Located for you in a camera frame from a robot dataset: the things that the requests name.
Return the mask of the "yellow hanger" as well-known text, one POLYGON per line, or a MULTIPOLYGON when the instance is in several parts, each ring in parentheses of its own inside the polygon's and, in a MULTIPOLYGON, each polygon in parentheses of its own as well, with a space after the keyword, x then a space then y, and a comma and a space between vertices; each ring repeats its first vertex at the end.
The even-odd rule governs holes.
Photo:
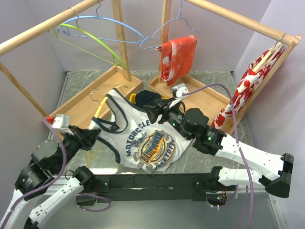
MULTIPOLYGON (((127 88, 127 86, 124 86, 124 85, 116 86, 116 89, 120 89, 120 88, 127 88)), ((93 101, 96 101, 99 103, 99 106, 95 112, 94 117, 99 117, 102 107, 106 103, 107 99, 108 99, 108 97, 105 96, 100 102, 98 100, 93 100, 93 101)), ((91 160, 93 160, 96 157, 96 155, 97 154, 95 153, 93 156, 90 156, 90 152, 86 151, 86 163, 87 163, 88 168, 91 168, 91 160)))

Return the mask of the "white graphic tank top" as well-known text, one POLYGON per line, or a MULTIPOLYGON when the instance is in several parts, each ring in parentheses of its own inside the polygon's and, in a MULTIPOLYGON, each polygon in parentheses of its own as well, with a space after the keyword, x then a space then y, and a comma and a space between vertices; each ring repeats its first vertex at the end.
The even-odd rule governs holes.
POLYGON ((100 129, 97 139, 114 152, 116 163, 148 173, 164 172, 191 144, 169 123, 152 124, 146 112, 116 88, 106 97, 111 119, 93 117, 89 128, 100 129))

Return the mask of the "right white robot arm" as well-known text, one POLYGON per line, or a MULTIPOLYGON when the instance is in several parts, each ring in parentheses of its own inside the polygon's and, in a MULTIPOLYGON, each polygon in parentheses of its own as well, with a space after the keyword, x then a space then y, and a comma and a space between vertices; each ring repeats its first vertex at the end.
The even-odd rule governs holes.
POLYGON ((289 197, 294 165, 291 154, 271 154, 242 143, 208 125, 209 118, 199 108, 182 112, 182 102, 167 99, 156 100, 156 103, 144 106, 151 123, 167 122, 184 139, 193 140, 193 148, 197 151, 245 165, 245 169, 214 167, 208 179, 212 189, 220 190, 233 185, 263 187, 273 196, 289 197))

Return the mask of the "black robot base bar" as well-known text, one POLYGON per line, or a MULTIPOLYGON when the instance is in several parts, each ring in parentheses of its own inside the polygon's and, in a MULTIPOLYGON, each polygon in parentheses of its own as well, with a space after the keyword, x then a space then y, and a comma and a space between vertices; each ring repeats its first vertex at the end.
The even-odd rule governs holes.
POLYGON ((110 201, 183 200, 206 201, 207 193, 234 191, 209 173, 96 175, 85 193, 110 201))

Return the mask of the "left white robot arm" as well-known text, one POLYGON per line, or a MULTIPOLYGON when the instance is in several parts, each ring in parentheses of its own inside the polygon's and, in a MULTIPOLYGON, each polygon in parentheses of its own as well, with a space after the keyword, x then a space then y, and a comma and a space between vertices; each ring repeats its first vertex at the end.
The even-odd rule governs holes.
POLYGON ((66 164, 80 149, 92 149, 101 132, 76 126, 69 129, 71 133, 65 133, 61 143, 47 140, 31 154, 29 165, 20 172, 15 183, 13 198, 0 222, 2 229, 41 229, 70 199, 82 191, 94 189, 95 175, 82 166, 46 201, 38 203, 56 181, 54 176, 62 175, 66 164))

